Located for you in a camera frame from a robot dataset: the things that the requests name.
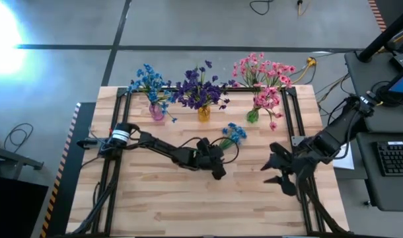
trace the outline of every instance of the vase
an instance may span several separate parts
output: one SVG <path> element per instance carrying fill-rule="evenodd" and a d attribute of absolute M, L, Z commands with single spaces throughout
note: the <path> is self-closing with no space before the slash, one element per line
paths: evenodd
<path fill-rule="evenodd" d="M 157 103 L 155 103 L 155 104 L 151 103 L 149 105 L 149 111 L 150 111 L 151 117 L 155 121 L 160 121 L 165 117 L 162 112 L 162 109 L 160 108 L 159 104 L 157 104 Z"/>
<path fill-rule="evenodd" d="M 208 122 L 210 120 L 210 106 L 203 106 L 198 109 L 199 121 Z"/>
<path fill-rule="evenodd" d="M 246 115 L 247 122 L 255 123 L 259 120 L 259 108 L 253 108 Z"/>

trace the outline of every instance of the computer keyboard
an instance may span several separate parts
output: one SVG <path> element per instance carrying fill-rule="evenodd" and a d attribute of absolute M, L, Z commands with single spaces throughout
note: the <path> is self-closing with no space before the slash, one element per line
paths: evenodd
<path fill-rule="evenodd" d="M 403 142 L 376 142 L 375 149 L 383 176 L 403 176 Z"/>

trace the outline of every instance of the concrete floor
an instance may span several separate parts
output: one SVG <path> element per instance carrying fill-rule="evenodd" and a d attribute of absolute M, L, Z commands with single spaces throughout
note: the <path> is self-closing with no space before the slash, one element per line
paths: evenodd
<path fill-rule="evenodd" d="M 21 41 L 16 43 L 112 45 L 125 0 L 2 2 L 17 19 Z M 380 33 L 367 0 L 313 0 L 302 17 L 297 17 L 296 2 L 275 0 L 269 13 L 259 16 L 251 11 L 249 1 L 244 0 L 134 0 L 120 44 L 363 48 Z M 255 7 L 259 11 L 266 8 Z M 0 33 L 0 39 L 9 37 L 8 30 Z M 185 69 L 205 59 L 213 62 L 215 71 L 211 72 L 227 81 L 231 78 L 233 62 L 247 53 L 119 51 L 109 85 L 127 85 L 143 63 L 152 64 L 167 79 L 180 81 Z M 74 106 L 77 102 L 96 100 L 109 54 L 108 50 L 13 52 L 13 58 L 21 56 L 23 61 L 19 70 L 0 73 L 0 143 L 12 127 L 29 122 L 34 125 L 34 133 L 18 153 L 45 162 L 40 172 L 25 169 L 21 180 L 53 185 Z M 297 67 L 304 65 L 308 56 L 318 55 L 266 54 L 273 61 Z M 3 60 L 0 59 L 0 65 L 3 62 L 11 65 L 13 59 Z M 319 58 L 312 84 L 318 91 L 346 73 L 343 54 Z M 303 81 L 308 81 L 311 74 L 311 71 L 307 73 Z M 349 80 L 344 88 L 353 91 Z M 344 97 L 345 93 L 338 87 L 322 107 L 331 111 Z M 352 231 L 403 237 L 403 213 L 362 207 L 361 203 L 368 199 L 362 181 L 339 180 L 338 183 Z M 40 234 L 47 203 L 48 197 L 33 237 Z"/>

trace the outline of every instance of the wooden table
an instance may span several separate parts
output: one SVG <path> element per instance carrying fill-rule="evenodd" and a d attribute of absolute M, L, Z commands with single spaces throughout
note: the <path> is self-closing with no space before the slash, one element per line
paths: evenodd
<path fill-rule="evenodd" d="M 322 129 L 314 91 L 310 85 L 296 87 L 305 131 L 312 136 Z M 91 125 L 98 137 L 108 136 L 116 91 L 117 87 L 100 89 Z M 269 158 L 271 142 L 277 141 L 290 149 L 285 119 L 275 120 L 278 128 L 273 132 L 268 126 L 269 116 L 261 110 L 259 121 L 249 124 L 245 114 L 252 108 L 252 94 L 230 93 L 229 99 L 226 110 L 212 108 L 208 123 L 198 122 L 195 110 L 171 104 L 169 112 L 178 118 L 172 123 L 170 118 L 154 122 L 145 95 L 133 94 L 128 121 L 173 145 L 178 146 L 194 136 L 212 141 L 221 137 L 221 129 L 229 122 L 243 126 L 248 138 L 240 147 L 238 159 L 225 165 L 227 175 L 221 180 L 215 180 L 210 171 L 179 168 L 169 158 L 147 149 L 124 152 L 112 236 L 306 234 L 301 204 L 296 197 L 284 195 L 279 185 L 263 183 L 279 171 L 260 172 Z M 293 113 L 292 102 L 289 104 Z M 284 113 L 282 105 L 275 112 Z M 292 118 L 297 134 L 294 115 Z M 97 149 L 87 151 L 83 162 L 96 157 L 96 153 Z M 90 212 L 102 165 L 103 160 L 99 159 L 81 170 L 67 231 L 77 228 Z M 331 216 L 348 229 L 332 164 L 320 164 L 315 177 L 320 200 Z M 310 211 L 317 230 L 312 207 Z M 104 215 L 102 213 L 100 229 L 104 226 Z"/>

